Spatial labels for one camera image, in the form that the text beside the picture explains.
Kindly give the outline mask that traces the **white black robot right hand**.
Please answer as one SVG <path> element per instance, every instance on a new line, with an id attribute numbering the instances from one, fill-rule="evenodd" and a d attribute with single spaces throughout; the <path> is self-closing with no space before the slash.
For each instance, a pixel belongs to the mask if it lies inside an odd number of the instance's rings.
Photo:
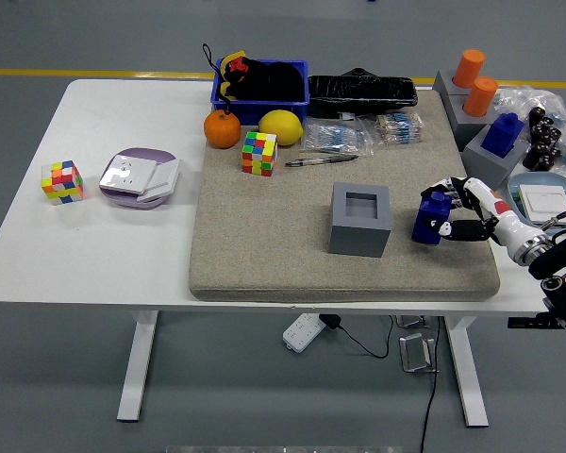
<path id="1" fill-rule="evenodd" d="M 493 239 L 507 249 L 518 261 L 519 252 L 540 243 L 548 236 L 539 228 L 523 223 L 510 205 L 482 180 L 475 177 L 448 177 L 426 188 L 421 196 L 434 192 L 451 199 L 451 209 L 473 210 L 478 220 L 438 221 L 425 224 L 440 237 L 449 241 L 479 242 Z"/>

